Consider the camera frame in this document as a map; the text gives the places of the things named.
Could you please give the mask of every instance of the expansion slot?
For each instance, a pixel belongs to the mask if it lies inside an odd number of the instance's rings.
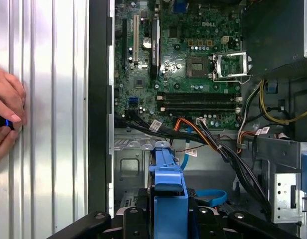
[[[159,51],[160,51],[160,22],[159,19],[152,21],[152,58],[150,74],[155,79],[159,73]]]
[[[122,35],[122,69],[126,69],[127,63],[127,19],[123,19],[123,35]]]
[[[134,64],[139,60],[139,15],[134,15]]]

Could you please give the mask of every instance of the sheet metal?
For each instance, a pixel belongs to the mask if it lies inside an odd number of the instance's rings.
[[[0,238],[43,239],[87,213],[88,0],[0,0],[0,66],[28,125],[0,163]]]

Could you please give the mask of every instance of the motherboard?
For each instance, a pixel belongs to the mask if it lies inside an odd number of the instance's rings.
[[[237,129],[241,84],[212,78],[213,54],[241,50],[239,8],[185,0],[117,0],[115,115],[174,127],[177,118]],[[223,76],[240,58],[221,59]]]

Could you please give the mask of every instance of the sticker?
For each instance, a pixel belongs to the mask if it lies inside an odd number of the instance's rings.
[[[280,139],[280,138],[289,138],[289,137],[287,137],[284,133],[279,133],[276,135],[276,138]]]
[[[257,132],[255,133],[255,135],[260,135],[261,131],[262,131],[262,129],[258,129]]]
[[[270,130],[270,127],[264,127],[264,128],[261,130],[260,134],[267,134],[267,133],[269,132],[269,130]]]
[[[196,149],[189,149],[190,148],[190,144],[189,143],[185,143],[185,154],[188,154],[190,156],[196,157],[197,156],[197,150]]]
[[[161,125],[162,123],[155,119],[153,123],[150,125],[149,130],[152,132],[157,132]]]

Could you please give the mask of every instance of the hand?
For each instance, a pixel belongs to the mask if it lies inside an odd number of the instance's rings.
[[[0,160],[10,151],[18,137],[18,132],[10,127],[0,127]]]
[[[26,124],[24,102],[25,90],[20,81],[0,68],[0,116],[20,128]]]

